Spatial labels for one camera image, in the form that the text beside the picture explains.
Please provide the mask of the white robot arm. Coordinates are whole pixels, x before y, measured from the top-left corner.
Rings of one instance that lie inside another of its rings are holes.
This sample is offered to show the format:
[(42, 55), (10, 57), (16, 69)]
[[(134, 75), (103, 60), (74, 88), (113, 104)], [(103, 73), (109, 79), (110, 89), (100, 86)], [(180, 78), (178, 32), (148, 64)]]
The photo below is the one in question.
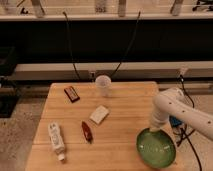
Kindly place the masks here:
[(150, 116), (150, 131), (160, 130), (172, 115), (213, 141), (213, 115), (192, 108), (183, 100), (184, 94), (179, 88), (169, 88), (155, 95)]

